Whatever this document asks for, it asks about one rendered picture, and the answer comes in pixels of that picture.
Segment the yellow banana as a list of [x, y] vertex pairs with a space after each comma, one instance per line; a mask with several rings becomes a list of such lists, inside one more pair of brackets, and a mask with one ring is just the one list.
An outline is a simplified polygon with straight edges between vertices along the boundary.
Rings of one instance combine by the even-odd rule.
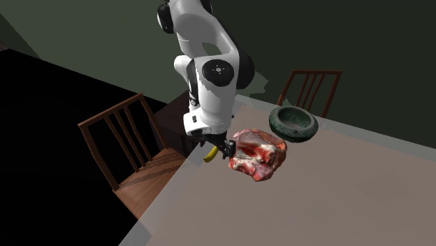
[[217, 147], [217, 146], [214, 146], [214, 147], [209, 151], [209, 153], [208, 153], [208, 154], [203, 158], [203, 161], [204, 161], [205, 163], [208, 163], [208, 162], [212, 161], [212, 160], [216, 157], [218, 151], [219, 151], [218, 147]]

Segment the red raw meat chunk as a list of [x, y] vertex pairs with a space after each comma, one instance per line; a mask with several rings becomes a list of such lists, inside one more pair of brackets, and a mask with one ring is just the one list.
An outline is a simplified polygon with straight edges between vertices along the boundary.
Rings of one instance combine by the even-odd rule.
[[250, 176], [255, 182], [270, 179], [286, 159], [287, 144], [259, 129], [243, 129], [235, 133], [235, 154], [228, 167]]

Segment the dark brown robot stand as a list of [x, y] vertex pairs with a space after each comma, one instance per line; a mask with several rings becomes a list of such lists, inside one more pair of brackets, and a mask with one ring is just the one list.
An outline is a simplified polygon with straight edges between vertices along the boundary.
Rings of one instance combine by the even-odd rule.
[[185, 133], [183, 115], [189, 112], [189, 91], [181, 93], [154, 116], [169, 147], [188, 157], [198, 142]]

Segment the dark green stone bowl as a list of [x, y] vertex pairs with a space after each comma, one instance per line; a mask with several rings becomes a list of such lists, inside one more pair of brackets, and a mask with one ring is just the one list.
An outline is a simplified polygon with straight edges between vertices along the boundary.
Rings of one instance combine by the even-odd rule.
[[314, 116], [296, 106], [279, 106], [268, 118], [271, 131], [290, 143], [310, 140], [318, 131], [319, 123]]

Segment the brown wooden chair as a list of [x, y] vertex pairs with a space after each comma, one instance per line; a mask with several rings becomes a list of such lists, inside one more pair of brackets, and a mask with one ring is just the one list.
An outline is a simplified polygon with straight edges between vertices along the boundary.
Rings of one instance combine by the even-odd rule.
[[302, 109], [306, 109], [307, 111], [310, 111], [312, 108], [312, 105], [314, 103], [314, 99], [317, 95], [317, 92], [319, 91], [320, 87], [322, 86], [322, 83], [324, 81], [324, 78], [327, 75], [333, 75], [333, 83], [331, 85], [328, 97], [326, 99], [326, 102], [324, 104], [323, 110], [321, 112], [321, 117], [326, 118], [328, 111], [330, 110], [331, 103], [333, 102], [337, 86], [339, 84], [342, 71], [339, 70], [292, 70], [287, 82], [285, 83], [281, 93], [279, 94], [277, 105], [281, 106], [285, 100], [286, 94], [289, 90], [289, 87], [291, 83], [293, 82], [293, 79], [297, 75], [304, 75], [304, 81], [302, 84], [302, 87], [300, 88], [300, 91], [298, 93], [298, 98], [296, 101], [295, 106], [300, 107]]
[[[146, 147], [129, 110], [129, 106], [137, 101], [147, 113], [163, 145], [163, 149], [154, 156]], [[108, 168], [89, 130], [91, 125], [101, 120], [108, 125], [134, 169], [134, 172], [121, 183], [116, 181]], [[96, 164], [111, 186], [112, 192], [136, 219], [140, 219], [186, 160], [184, 156], [170, 147], [150, 105], [141, 93], [90, 117], [79, 123], [78, 127]]]

